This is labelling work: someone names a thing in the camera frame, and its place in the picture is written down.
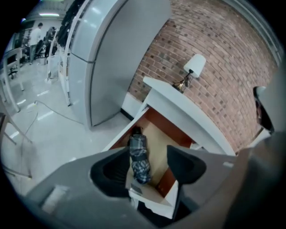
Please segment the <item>brick wall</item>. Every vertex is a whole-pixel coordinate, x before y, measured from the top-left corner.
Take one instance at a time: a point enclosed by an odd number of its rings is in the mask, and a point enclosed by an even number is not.
[[[260,127],[252,88],[267,85],[276,68],[262,38],[233,8],[219,0],[171,0],[172,17],[158,33],[129,92],[143,101],[149,76],[172,84],[196,53],[206,65],[184,94],[219,127],[235,151],[247,146]]]

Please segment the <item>standing person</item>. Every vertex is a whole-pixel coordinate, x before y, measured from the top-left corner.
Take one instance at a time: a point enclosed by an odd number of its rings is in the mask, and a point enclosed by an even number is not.
[[[42,26],[43,26],[43,23],[39,23],[38,27],[34,29],[30,35],[30,65],[32,65],[34,61],[36,46],[41,38]]]

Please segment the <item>plaid fabric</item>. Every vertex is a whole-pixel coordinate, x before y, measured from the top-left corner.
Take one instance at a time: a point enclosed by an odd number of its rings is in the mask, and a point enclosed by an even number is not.
[[[146,136],[141,134],[134,134],[130,137],[130,155],[139,157],[147,154]],[[134,178],[140,184],[146,184],[151,180],[149,175],[150,165],[148,160],[133,161],[131,167],[134,171]]]

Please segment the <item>white lampshade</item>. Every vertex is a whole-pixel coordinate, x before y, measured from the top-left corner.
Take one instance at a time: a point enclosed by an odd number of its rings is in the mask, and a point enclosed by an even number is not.
[[[186,63],[184,70],[189,73],[189,70],[191,69],[193,71],[191,76],[194,78],[199,78],[205,64],[206,59],[201,54],[196,54],[188,61],[188,63]]]

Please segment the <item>white shirt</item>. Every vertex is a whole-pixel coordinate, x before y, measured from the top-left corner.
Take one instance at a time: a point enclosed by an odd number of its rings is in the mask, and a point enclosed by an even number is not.
[[[30,45],[36,45],[38,44],[38,42],[40,41],[40,37],[41,37],[41,29],[40,28],[36,28],[31,32],[30,35]]]

